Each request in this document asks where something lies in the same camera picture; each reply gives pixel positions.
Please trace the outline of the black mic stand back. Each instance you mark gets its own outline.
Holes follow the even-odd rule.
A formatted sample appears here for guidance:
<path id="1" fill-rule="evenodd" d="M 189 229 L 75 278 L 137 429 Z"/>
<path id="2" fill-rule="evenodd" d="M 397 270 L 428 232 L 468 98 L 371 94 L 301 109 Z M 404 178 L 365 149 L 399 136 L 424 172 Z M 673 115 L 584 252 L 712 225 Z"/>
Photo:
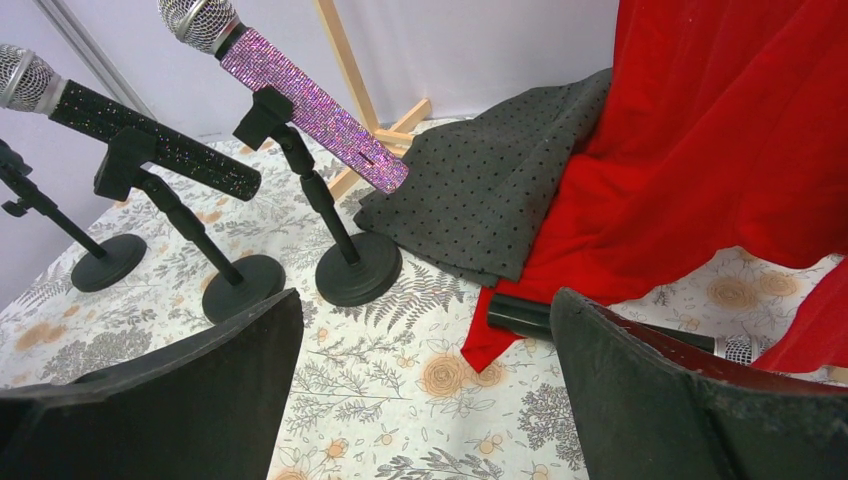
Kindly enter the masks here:
<path id="1" fill-rule="evenodd" d="M 329 230 L 335 245 L 321 257 L 315 270 L 315 284 L 330 304 L 355 307 L 386 293 L 402 270 L 398 246 L 376 233 L 351 236 L 340 219 L 326 181 L 315 171 L 315 161 L 300 133 L 289 125 L 293 103 L 272 86 L 252 94 L 252 106 L 233 135 L 245 145 L 257 148 L 268 138 L 280 145 L 290 169 L 311 207 Z"/>

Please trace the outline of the silver head black microphone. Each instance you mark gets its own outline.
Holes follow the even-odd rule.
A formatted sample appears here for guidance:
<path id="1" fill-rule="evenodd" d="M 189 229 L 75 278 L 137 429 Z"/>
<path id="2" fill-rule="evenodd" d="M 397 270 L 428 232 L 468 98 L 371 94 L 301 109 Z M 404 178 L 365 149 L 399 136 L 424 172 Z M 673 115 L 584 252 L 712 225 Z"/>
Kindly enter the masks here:
<path id="1" fill-rule="evenodd" d="M 1 46 L 1 106 L 38 113 L 107 143 L 126 128 L 153 138 L 152 163 L 242 201 L 259 190 L 259 171 L 131 108 L 65 79 L 33 51 Z"/>

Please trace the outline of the black mic stand front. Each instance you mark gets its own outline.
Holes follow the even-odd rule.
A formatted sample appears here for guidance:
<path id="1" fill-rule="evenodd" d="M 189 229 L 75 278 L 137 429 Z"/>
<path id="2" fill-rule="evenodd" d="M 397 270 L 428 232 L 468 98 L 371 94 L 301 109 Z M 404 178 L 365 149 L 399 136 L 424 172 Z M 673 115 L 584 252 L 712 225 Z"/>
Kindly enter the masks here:
<path id="1" fill-rule="evenodd" d="M 96 242 L 28 178 L 31 172 L 32 168 L 23 157 L 2 142 L 1 181 L 17 199 L 4 202 L 1 208 L 18 218 L 30 210 L 37 211 L 87 251 L 72 269 L 74 288 L 85 293 L 102 291 L 124 279 L 139 265 L 147 251 L 147 244 L 141 237 L 122 234 L 102 243 Z"/>

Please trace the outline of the purple glitter microphone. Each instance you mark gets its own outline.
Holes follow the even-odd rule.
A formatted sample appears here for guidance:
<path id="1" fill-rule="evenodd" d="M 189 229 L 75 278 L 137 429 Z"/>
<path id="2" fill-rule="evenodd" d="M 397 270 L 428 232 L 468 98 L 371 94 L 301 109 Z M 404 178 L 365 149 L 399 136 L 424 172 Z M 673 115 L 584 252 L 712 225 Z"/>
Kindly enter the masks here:
<path id="1" fill-rule="evenodd" d="M 215 56 L 253 92 L 273 86 L 293 104 L 292 121 L 374 188 L 394 192 L 408 167 L 257 30 L 229 1 L 160 1 L 158 12 L 182 43 Z"/>

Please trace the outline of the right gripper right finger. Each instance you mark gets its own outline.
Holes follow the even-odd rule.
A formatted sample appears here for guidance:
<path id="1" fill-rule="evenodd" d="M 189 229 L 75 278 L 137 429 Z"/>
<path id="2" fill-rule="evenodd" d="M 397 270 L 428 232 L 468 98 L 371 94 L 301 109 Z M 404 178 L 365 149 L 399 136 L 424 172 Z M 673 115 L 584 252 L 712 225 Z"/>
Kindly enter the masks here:
<path id="1" fill-rule="evenodd" d="M 743 366 L 562 289 L 551 327 L 593 479 L 843 479 L 847 392 Z"/>

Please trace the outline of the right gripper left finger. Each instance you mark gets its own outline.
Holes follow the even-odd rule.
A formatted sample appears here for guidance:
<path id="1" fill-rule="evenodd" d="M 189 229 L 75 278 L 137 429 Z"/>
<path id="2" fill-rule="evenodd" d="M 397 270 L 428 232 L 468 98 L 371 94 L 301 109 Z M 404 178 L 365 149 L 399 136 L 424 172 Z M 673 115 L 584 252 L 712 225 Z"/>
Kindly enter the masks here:
<path id="1" fill-rule="evenodd" d="M 1 394 L 5 479 L 263 479 L 304 334 L 299 293 L 65 384 Z"/>

